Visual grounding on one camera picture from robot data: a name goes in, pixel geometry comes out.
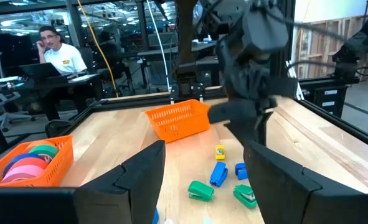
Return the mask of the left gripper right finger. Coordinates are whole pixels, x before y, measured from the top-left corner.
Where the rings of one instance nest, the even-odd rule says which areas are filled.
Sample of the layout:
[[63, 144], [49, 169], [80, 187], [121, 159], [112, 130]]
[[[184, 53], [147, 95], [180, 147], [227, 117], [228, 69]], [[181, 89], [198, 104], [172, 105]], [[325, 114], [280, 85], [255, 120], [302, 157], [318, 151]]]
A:
[[244, 160], [265, 224], [368, 224], [368, 194], [254, 141]]

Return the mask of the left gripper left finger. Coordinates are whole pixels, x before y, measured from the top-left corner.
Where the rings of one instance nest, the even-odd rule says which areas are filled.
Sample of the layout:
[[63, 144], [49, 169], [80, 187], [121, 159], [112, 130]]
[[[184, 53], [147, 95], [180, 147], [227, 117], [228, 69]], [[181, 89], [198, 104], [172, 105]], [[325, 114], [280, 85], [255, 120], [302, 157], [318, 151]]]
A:
[[164, 176], [166, 146], [157, 140], [78, 188], [78, 224], [152, 224]]

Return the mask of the yellow mini stapler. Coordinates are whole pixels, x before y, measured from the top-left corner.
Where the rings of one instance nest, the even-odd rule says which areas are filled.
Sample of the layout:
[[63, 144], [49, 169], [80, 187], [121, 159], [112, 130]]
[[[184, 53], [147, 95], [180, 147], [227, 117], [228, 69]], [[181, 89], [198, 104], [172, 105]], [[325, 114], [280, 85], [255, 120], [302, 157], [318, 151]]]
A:
[[218, 161], [222, 161], [225, 159], [225, 148], [223, 145], [217, 145], [215, 147], [215, 159]]

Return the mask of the green mini stapler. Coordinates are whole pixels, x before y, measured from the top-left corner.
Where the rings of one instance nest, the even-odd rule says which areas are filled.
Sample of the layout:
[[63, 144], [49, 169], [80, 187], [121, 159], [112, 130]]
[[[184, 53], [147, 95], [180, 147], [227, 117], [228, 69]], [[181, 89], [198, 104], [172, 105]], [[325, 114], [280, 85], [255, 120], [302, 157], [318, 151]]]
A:
[[253, 189], [248, 185], [236, 185], [233, 191], [234, 197], [247, 208], [255, 208], [257, 200]]
[[190, 183], [189, 198], [209, 202], [213, 199], [214, 189], [202, 182], [194, 180]]

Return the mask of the orange plastic basket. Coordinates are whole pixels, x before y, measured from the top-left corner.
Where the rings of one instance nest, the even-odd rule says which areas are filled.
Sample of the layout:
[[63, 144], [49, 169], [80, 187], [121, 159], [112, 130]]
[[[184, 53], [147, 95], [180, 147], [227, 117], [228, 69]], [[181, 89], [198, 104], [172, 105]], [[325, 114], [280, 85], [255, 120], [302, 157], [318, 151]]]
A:
[[12, 151], [7, 153], [2, 159], [0, 159], [0, 187], [56, 187], [58, 186], [73, 162], [73, 136], [67, 135], [57, 138], [43, 139], [48, 140], [55, 144], [55, 147], [59, 149], [59, 152], [54, 159], [48, 163], [48, 166], [44, 169], [44, 172], [34, 178], [17, 180], [14, 182], [1, 183], [3, 178], [3, 170], [7, 164], [17, 155], [29, 153], [26, 147], [31, 142], [25, 142], [16, 146]]
[[166, 143], [209, 129], [209, 105], [198, 100], [186, 100], [173, 105], [145, 111], [158, 137]]

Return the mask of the green tape roll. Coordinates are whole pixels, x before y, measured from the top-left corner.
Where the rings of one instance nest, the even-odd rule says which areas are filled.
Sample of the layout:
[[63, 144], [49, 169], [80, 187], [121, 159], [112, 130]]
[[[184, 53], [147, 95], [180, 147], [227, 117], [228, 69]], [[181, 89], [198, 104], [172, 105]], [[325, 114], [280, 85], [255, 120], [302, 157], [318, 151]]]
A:
[[29, 153], [37, 154], [42, 157], [47, 163], [50, 163], [59, 152], [59, 149], [52, 145], [38, 145], [33, 147]]

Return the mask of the orange tape roll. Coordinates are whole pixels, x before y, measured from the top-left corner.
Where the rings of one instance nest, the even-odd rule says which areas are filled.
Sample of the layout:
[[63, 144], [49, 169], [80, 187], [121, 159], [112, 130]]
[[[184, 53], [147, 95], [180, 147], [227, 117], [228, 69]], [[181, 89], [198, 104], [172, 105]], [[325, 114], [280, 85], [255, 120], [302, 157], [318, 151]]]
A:
[[48, 140], [38, 140], [38, 141], [33, 141], [31, 142], [27, 147], [26, 150], [30, 151], [32, 148], [36, 147], [36, 146], [41, 146], [41, 145], [47, 145], [47, 146], [53, 146], [55, 147], [55, 144], [48, 141]]

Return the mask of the red tape roll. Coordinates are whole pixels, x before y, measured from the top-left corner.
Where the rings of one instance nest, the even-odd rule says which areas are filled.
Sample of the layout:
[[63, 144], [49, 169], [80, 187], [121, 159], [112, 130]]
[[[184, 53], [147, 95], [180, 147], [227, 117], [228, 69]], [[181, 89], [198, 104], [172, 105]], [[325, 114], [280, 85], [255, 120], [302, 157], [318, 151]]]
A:
[[28, 165], [37, 166], [37, 167], [40, 167], [42, 169], [45, 169], [48, 166], [48, 163], [45, 160], [43, 160], [42, 158], [26, 157], [26, 158], [23, 158], [23, 159], [15, 162], [12, 165], [12, 167], [9, 169], [9, 171], [12, 171], [16, 167], [28, 166]]

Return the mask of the pink tape roll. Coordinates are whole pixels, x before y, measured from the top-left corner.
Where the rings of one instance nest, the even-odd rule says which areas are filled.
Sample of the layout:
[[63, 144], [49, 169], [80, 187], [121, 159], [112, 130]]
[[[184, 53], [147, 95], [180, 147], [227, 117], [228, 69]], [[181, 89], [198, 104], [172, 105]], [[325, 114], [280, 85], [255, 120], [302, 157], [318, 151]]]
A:
[[44, 172], [44, 169], [35, 165], [24, 165], [15, 167], [10, 170], [1, 183], [14, 182], [17, 180], [30, 179], [40, 176]]

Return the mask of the blue tape roll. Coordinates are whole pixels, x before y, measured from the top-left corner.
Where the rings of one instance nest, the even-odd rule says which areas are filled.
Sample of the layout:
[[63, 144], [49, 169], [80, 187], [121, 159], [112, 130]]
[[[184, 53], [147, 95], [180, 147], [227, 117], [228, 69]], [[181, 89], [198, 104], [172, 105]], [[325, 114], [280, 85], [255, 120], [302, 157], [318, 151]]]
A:
[[3, 170], [3, 176], [5, 176], [7, 174], [7, 172], [9, 171], [9, 169], [19, 160], [21, 159], [25, 159], [25, 158], [37, 158], [37, 159], [42, 159], [44, 160], [41, 156], [34, 154], [34, 153], [25, 153], [25, 154], [19, 154], [16, 157], [14, 157], [8, 164], [7, 166], [4, 168]]

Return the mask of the wooden crate panel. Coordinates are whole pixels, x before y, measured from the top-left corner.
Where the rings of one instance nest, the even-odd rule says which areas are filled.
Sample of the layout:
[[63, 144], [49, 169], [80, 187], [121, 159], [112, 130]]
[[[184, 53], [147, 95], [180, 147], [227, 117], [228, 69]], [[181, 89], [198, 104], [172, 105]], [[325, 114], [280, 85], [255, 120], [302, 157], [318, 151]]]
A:
[[[312, 22], [311, 25], [330, 30], [348, 37], [350, 19], [336, 19]], [[333, 64], [332, 57], [341, 47], [342, 42], [315, 31], [298, 29], [295, 48], [295, 60], [312, 60]], [[333, 74], [334, 68], [301, 64], [296, 68], [298, 78], [319, 78]]]

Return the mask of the black drawer cabinet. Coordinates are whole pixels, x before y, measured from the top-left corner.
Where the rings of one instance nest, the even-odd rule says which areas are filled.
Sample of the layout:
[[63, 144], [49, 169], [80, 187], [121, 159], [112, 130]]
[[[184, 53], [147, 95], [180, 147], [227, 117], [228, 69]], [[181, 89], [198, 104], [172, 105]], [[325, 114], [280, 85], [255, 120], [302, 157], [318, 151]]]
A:
[[357, 77], [350, 79], [307, 78], [300, 80], [300, 88], [305, 100], [340, 118], [348, 87], [358, 84], [359, 81], [360, 78]]

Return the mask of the person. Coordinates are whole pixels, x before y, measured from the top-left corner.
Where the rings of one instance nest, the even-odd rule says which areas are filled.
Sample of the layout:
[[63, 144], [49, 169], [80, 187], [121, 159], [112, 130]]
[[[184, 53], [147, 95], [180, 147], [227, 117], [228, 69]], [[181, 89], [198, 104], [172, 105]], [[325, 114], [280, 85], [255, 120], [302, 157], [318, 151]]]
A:
[[[62, 75], [85, 72], [87, 66], [79, 50], [63, 42], [60, 34], [51, 26], [39, 29], [36, 42], [40, 63], [51, 63]], [[86, 97], [90, 89], [86, 85], [60, 87], [50, 90], [42, 99], [42, 107], [48, 120], [59, 119], [56, 104], [60, 100], [72, 100], [79, 113], [87, 108]]]

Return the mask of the black laptop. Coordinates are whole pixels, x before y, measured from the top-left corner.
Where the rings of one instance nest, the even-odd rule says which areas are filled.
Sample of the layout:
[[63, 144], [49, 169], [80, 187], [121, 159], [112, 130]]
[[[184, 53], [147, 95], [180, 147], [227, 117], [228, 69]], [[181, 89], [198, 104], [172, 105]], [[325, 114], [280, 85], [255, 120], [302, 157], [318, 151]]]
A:
[[60, 72], [51, 63], [37, 63], [18, 66], [23, 75], [33, 80], [46, 80], [60, 76]]

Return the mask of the grey office chair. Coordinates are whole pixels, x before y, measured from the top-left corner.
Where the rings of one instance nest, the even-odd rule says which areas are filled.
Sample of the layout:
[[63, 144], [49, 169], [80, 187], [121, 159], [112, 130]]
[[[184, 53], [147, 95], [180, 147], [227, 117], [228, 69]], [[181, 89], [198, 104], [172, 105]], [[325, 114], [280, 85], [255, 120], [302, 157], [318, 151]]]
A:
[[8, 132], [7, 124], [12, 124], [15, 120], [30, 120], [35, 121], [35, 118], [24, 111], [18, 112], [7, 112], [5, 106], [8, 103], [13, 103], [15, 100], [20, 98], [21, 95], [18, 92], [12, 92], [10, 94], [0, 93], [0, 109], [4, 112], [0, 115], [0, 128], [2, 132]]

